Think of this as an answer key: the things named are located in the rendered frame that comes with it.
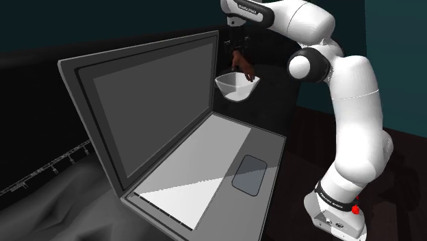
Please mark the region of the brown curved object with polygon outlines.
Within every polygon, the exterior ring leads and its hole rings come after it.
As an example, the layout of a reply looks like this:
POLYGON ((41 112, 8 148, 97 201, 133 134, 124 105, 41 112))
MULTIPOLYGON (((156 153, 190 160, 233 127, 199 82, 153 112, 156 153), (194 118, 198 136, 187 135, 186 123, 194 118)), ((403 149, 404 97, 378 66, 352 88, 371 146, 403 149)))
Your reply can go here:
POLYGON ((239 69, 245 75, 246 79, 250 82, 253 82, 255 79, 255 70, 253 66, 244 58, 244 56, 239 51, 233 51, 233 59, 231 70, 236 71, 239 69))

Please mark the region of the white bowl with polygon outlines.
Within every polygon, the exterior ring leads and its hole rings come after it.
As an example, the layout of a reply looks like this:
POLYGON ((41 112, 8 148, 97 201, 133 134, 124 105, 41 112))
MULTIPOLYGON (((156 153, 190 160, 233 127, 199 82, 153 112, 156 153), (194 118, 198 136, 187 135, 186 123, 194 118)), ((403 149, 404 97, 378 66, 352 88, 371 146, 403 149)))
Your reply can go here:
POLYGON ((255 76, 248 81, 244 73, 231 72, 215 78, 223 97, 232 102, 241 102, 247 99, 256 88, 260 78, 255 76))

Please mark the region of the grey open laptop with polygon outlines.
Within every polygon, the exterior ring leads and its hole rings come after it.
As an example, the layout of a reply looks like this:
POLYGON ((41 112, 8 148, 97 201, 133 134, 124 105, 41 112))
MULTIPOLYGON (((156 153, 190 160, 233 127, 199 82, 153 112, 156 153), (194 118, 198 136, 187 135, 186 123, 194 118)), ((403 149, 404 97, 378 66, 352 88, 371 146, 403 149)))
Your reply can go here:
POLYGON ((124 206, 174 241, 261 241, 285 137, 214 112, 219 33, 66 58, 60 75, 124 206))

